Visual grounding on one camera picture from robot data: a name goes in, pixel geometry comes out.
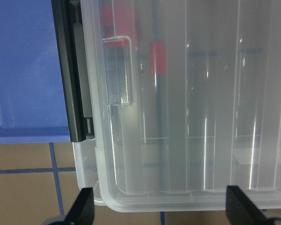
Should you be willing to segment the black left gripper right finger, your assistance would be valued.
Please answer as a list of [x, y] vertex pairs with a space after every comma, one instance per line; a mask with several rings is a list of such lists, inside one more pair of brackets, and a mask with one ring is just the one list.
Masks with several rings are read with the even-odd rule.
[[265, 215], [238, 186], [227, 186], [225, 213], [231, 225], [268, 225]]

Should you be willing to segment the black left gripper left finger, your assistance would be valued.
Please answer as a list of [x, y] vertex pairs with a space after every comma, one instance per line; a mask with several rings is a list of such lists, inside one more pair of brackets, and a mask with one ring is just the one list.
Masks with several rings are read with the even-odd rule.
[[95, 218], [93, 188], [82, 188], [70, 211], [62, 221], [63, 225], [92, 225]]

